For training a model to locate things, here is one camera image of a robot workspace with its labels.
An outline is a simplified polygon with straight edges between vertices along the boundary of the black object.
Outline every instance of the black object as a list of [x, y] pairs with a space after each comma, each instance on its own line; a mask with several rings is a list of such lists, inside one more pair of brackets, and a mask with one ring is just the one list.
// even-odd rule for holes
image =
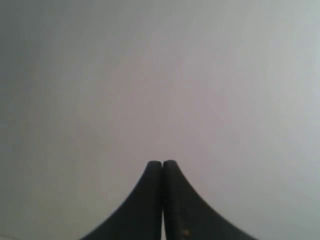
[[150, 161], [119, 209], [82, 240], [255, 240], [215, 212], [174, 160]]
[[189, 184], [174, 160], [163, 164], [167, 240], [254, 240], [215, 212]]
[[82, 240], [160, 240], [161, 180], [161, 162], [148, 162], [139, 182], [119, 209]]

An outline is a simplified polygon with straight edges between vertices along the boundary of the white ceiling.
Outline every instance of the white ceiling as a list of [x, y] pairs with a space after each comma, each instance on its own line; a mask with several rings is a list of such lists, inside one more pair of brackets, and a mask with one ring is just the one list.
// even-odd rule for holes
[[320, 3], [1, 5], [0, 233], [78, 239], [175, 159], [246, 232], [319, 239]]

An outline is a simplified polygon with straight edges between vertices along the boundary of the gray wall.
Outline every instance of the gray wall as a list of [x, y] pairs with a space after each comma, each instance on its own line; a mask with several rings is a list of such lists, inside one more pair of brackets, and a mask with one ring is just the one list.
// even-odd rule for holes
[[318, 1], [0, 4], [0, 233], [79, 238], [176, 159], [255, 237], [319, 239]]

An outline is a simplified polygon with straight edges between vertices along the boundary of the white wall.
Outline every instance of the white wall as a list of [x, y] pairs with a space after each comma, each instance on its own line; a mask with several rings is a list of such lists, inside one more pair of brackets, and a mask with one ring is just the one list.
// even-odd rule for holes
[[147, 161], [176, 159], [255, 237], [319, 239], [319, 12], [311, 0], [2, 1], [0, 233], [77, 239]]

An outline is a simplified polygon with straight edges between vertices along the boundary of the plain background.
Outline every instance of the plain background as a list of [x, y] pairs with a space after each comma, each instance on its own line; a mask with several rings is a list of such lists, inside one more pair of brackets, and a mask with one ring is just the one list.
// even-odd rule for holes
[[316, 0], [0, 2], [0, 233], [78, 239], [175, 159], [260, 240], [320, 238]]

